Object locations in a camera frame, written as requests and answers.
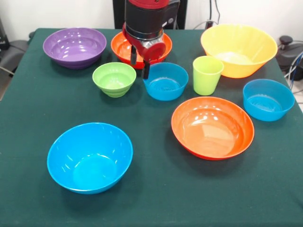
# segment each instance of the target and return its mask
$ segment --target red robot part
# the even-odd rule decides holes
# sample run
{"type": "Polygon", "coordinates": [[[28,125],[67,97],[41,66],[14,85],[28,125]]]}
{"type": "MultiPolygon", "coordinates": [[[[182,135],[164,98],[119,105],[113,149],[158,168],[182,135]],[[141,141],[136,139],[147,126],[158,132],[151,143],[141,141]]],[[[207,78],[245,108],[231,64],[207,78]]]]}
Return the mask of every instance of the red robot part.
{"type": "Polygon", "coordinates": [[[129,0],[129,2],[143,9],[160,9],[169,4],[169,0],[129,0]]]}
{"type": "Polygon", "coordinates": [[[159,59],[165,52],[166,46],[164,42],[155,43],[154,45],[150,46],[149,48],[145,48],[142,46],[142,43],[128,34],[125,30],[125,24],[123,25],[123,34],[129,41],[129,43],[136,47],[140,56],[147,62],[152,60],[159,59]]]}

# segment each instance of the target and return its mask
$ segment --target cup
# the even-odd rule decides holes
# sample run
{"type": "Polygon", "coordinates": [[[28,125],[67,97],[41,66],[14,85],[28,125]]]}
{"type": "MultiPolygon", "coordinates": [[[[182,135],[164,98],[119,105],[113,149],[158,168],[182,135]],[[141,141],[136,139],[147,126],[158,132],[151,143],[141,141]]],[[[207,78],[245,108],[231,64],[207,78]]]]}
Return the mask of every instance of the cup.
{"type": "Polygon", "coordinates": [[[211,95],[217,87],[223,62],[211,56],[198,57],[193,62],[194,91],[201,96],[211,95]]]}

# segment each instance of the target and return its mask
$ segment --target orange bowl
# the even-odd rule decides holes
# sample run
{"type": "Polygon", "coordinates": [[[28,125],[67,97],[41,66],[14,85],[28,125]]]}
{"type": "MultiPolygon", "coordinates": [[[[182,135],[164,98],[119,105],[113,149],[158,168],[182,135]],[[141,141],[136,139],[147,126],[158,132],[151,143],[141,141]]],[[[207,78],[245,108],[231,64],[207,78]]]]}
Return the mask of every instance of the orange bowl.
{"type": "MultiPolygon", "coordinates": [[[[167,34],[163,35],[163,41],[166,45],[166,50],[164,54],[159,59],[151,61],[151,64],[164,61],[164,59],[170,53],[172,49],[172,41],[167,34]]],[[[118,59],[120,59],[120,61],[122,61],[123,63],[129,64],[135,69],[141,70],[144,68],[143,58],[138,54],[138,52],[137,52],[137,63],[135,65],[131,64],[131,44],[128,42],[128,40],[125,38],[122,32],[118,33],[112,39],[110,46],[112,48],[112,51],[118,57],[118,59]]]]}
{"type": "Polygon", "coordinates": [[[254,126],[236,104],[217,97],[197,97],[179,105],[171,118],[177,140],[193,155],[221,160],[245,151],[254,126]]]}

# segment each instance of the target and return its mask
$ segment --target yellow bowl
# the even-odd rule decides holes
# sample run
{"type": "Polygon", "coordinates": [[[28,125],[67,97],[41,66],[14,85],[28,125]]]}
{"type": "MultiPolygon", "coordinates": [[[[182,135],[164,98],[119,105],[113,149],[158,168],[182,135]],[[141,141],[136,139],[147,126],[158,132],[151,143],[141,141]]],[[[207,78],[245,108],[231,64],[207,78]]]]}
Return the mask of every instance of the yellow bowl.
{"type": "Polygon", "coordinates": [[[222,75],[244,78],[275,57],[278,46],[262,30],[248,25],[221,24],[207,29],[201,36],[207,55],[224,63],[222,75]]]}

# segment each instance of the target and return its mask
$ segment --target white wall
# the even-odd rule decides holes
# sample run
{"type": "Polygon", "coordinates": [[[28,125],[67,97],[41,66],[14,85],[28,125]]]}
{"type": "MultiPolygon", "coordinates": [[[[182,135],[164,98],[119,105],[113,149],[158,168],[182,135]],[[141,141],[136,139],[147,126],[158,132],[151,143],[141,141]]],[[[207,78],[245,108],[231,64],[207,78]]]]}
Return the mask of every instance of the white wall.
{"type": "MultiPolygon", "coordinates": [[[[217,1],[220,23],[256,26],[276,40],[284,34],[303,40],[303,0],[217,1]]],[[[0,0],[0,17],[10,41],[27,39],[38,27],[114,28],[112,0],[0,0]]],[[[186,29],[208,17],[209,0],[188,0],[186,29]]]]}
{"type": "Polygon", "coordinates": [[[10,41],[39,27],[114,28],[112,0],[0,0],[0,17],[10,41]]]}
{"type": "MultiPolygon", "coordinates": [[[[217,0],[217,2],[221,13],[220,23],[256,26],[276,40],[281,35],[303,40],[303,0],[217,0]]],[[[208,18],[209,0],[188,0],[186,29],[192,29],[208,18]]],[[[213,3],[213,20],[217,18],[213,3]]]]}

